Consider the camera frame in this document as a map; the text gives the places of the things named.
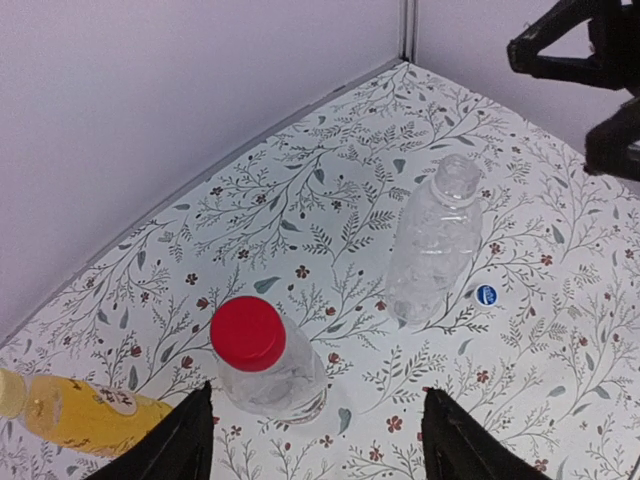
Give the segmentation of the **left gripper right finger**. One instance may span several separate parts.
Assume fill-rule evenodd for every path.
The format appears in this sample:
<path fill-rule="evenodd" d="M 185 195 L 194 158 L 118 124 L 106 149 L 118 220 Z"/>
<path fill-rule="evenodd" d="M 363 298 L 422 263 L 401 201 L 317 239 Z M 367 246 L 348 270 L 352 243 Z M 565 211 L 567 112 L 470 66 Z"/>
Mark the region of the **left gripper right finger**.
<path fill-rule="evenodd" d="M 538 480 L 546 476 L 502 446 L 445 391 L 424 401 L 422 447 L 428 480 Z"/>

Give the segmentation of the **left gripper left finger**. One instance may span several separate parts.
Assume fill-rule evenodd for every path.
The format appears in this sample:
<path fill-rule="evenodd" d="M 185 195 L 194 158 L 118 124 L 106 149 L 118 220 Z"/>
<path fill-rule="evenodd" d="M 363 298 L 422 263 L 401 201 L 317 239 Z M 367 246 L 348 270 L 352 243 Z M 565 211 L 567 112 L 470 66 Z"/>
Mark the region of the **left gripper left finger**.
<path fill-rule="evenodd" d="M 91 480 L 208 480 L 214 416 L 209 382 L 191 392 L 131 450 L 89 476 Z"/>

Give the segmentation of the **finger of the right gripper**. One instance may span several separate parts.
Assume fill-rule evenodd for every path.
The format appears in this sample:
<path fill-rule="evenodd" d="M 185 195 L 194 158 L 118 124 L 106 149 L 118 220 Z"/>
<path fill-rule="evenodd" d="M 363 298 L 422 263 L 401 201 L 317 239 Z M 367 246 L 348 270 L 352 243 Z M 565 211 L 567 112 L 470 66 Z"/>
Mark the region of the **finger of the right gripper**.
<path fill-rule="evenodd" d="M 512 71 L 639 93 L 639 3 L 558 1 L 510 40 Z"/>
<path fill-rule="evenodd" d="M 585 137 L 584 171 L 639 181 L 639 98 L 622 104 Z"/>

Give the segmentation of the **white blue bottle cap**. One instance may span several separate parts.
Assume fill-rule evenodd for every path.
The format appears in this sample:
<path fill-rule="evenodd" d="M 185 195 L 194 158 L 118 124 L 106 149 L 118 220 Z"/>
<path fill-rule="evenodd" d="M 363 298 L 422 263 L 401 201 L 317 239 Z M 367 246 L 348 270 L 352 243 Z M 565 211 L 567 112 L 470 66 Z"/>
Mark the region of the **white blue bottle cap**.
<path fill-rule="evenodd" d="M 473 299 L 478 307 L 491 309 L 498 304 L 498 292 L 489 284 L 479 284 L 473 291 Z"/>

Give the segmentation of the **clear plastic bottle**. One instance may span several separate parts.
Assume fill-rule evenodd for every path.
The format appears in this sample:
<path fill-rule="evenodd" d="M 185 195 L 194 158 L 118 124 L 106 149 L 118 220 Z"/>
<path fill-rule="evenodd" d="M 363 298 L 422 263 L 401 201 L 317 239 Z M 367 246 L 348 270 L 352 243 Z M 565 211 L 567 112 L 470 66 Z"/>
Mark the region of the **clear plastic bottle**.
<path fill-rule="evenodd" d="M 461 155 L 443 158 L 409 197 L 386 277 L 389 313 L 407 326 L 431 320 L 477 253 L 481 170 Z"/>

